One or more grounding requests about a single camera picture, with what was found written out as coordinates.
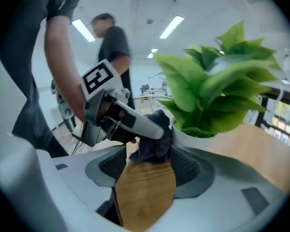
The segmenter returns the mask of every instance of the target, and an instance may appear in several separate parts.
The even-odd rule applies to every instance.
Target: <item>robotic arm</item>
[[[119,74],[106,59],[82,76],[81,86],[87,101],[84,106],[86,121],[99,128],[99,134],[100,130],[105,134],[102,139],[98,139],[98,136],[96,143],[105,138],[125,144],[136,136],[156,140],[163,136],[164,131],[160,126],[127,106],[131,94],[123,87]],[[99,116],[98,110],[102,102],[109,102],[110,108],[105,115]],[[93,134],[83,132],[82,135],[78,139],[84,143],[93,141],[88,138],[93,137]]]

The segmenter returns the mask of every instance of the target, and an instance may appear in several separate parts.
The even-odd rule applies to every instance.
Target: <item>gray cloth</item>
[[[170,119],[162,110],[157,110],[152,114],[144,116],[161,126],[164,130],[164,134],[159,140],[140,137],[139,148],[130,155],[129,159],[133,162],[147,161],[151,163],[164,163],[170,159],[172,135],[169,128]]]

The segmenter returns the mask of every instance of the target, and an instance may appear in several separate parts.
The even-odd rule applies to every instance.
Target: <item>hand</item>
[[[110,102],[108,102],[108,101],[104,101],[103,102],[102,101],[101,102],[101,105],[100,105],[100,108],[99,108],[99,111],[98,111],[98,116],[99,117],[104,117],[106,115],[107,111],[109,110],[110,106],[111,106],[111,103]],[[120,118],[124,118],[125,115],[126,115],[126,112],[124,110],[121,110],[119,112],[119,117]],[[135,139],[132,139],[130,142],[133,143],[133,144],[135,144],[136,143],[136,140]]]

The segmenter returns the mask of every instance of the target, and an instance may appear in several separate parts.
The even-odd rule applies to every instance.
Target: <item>leaf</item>
[[[184,51],[191,56],[198,65],[200,65],[203,69],[204,69],[204,64],[203,64],[203,60],[202,60],[202,53],[199,53],[198,51],[194,50],[194,49],[184,49]]]
[[[222,54],[214,47],[202,46],[202,60],[206,71],[211,69],[211,64],[220,56],[222,56]]]
[[[203,131],[198,127],[183,128],[181,129],[181,131],[189,136],[199,137],[199,138],[213,137],[216,134],[210,131]]]
[[[252,95],[249,99],[252,100],[254,103],[258,103],[257,95]]]
[[[261,45],[263,42],[264,38],[258,38],[256,40],[252,40],[252,41],[248,41],[249,43],[253,44],[253,45]]]
[[[158,74],[156,74],[156,75],[154,75],[154,76],[151,76],[151,77],[148,77],[148,78],[153,78],[153,77],[161,76],[161,75],[164,75],[164,72],[159,72]]]
[[[154,54],[172,90],[176,105],[191,112],[196,107],[195,93],[206,79],[203,69],[190,58]]]
[[[281,70],[279,64],[277,63],[274,55],[271,55],[267,58],[267,60],[272,61],[273,64],[270,66],[270,68],[275,69],[275,70]]]
[[[223,55],[214,60],[212,69],[206,72],[206,74],[207,76],[215,75],[236,63],[240,63],[246,60],[251,60],[251,58],[247,55],[239,55],[239,54],[238,55]]]
[[[201,107],[206,108],[215,97],[219,96],[223,90],[234,81],[243,78],[245,75],[250,77],[259,77],[259,73],[267,77],[273,76],[267,69],[272,62],[266,60],[246,60],[231,65],[206,79],[200,86],[199,95],[201,99]]]
[[[230,85],[228,85],[224,90],[223,94],[228,95],[238,95],[244,97],[250,97],[253,94],[263,94],[269,92],[271,89],[258,82],[244,76]]]
[[[259,45],[260,41],[244,41],[233,45],[227,52],[231,54],[249,55],[254,59],[267,59],[276,51]]]
[[[194,46],[192,44],[189,45],[188,49],[193,49],[193,50],[195,50],[195,51],[197,51],[199,53],[202,53],[202,49],[201,48],[198,48],[198,47],[196,47],[196,46]]]
[[[242,96],[219,96],[208,107],[212,111],[236,112],[256,110],[265,112],[267,109]]]
[[[221,49],[226,53],[235,44],[245,40],[244,21],[233,25],[225,34],[216,37],[221,41]]]
[[[278,78],[275,77],[272,73],[270,73],[267,69],[253,70],[248,72],[246,76],[258,83],[278,80]]]
[[[220,49],[222,47],[222,45],[220,44],[219,40],[218,39],[214,39],[214,41],[217,43],[217,45],[219,45]]]
[[[182,131],[182,127],[177,121],[175,121],[173,125],[175,126],[175,128],[177,128],[178,130]]]
[[[186,121],[186,113],[181,111],[174,101],[158,101],[169,109],[169,111],[174,115],[178,125],[182,127]]]
[[[235,129],[243,123],[247,111],[236,112],[219,112],[208,111],[204,116],[208,118],[210,123],[210,131],[215,133],[223,133]]]

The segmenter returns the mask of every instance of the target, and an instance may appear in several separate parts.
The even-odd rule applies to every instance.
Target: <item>desk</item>
[[[127,154],[136,149],[127,144]],[[290,193],[290,147],[260,128],[244,124],[218,135],[207,151],[249,164],[285,193]],[[171,206],[175,177],[170,163],[152,165],[130,161],[116,184],[123,225],[145,231]]]

